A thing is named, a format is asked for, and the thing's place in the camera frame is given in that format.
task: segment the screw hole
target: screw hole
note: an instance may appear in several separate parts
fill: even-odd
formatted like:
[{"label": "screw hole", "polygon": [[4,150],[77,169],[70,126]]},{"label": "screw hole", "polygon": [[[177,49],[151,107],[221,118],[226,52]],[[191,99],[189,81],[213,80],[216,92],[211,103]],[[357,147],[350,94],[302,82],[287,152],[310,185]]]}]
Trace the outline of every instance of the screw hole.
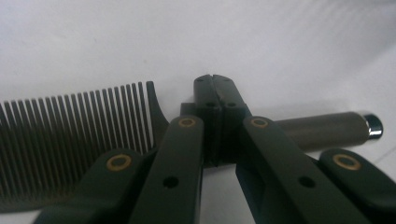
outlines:
[{"label": "screw hole", "polygon": [[335,162],[335,164],[347,170],[357,171],[361,168],[361,163],[359,161],[345,154],[334,155],[332,160]]},{"label": "screw hole", "polygon": [[119,154],[108,159],[106,167],[109,171],[122,171],[128,168],[132,163],[132,158],[125,154]]},{"label": "screw hole", "polygon": [[167,189],[173,189],[177,187],[177,185],[178,185],[178,179],[174,176],[166,177],[163,180],[163,186],[166,187]]},{"label": "screw hole", "polygon": [[315,187],[315,181],[307,176],[302,176],[298,179],[301,185],[303,185],[306,188],[312,189]]},{"label": "screw hole", "polygon": [[190,128],[191,126],[195,125],[195,120],[194,119],[181,119],[178,122],[178,125],[184,128]]},{"label": "screw hole", "polygon": [[268,126],[268,122],[264,119],[253,119],[251,124],[257,128],[265,128]]}]

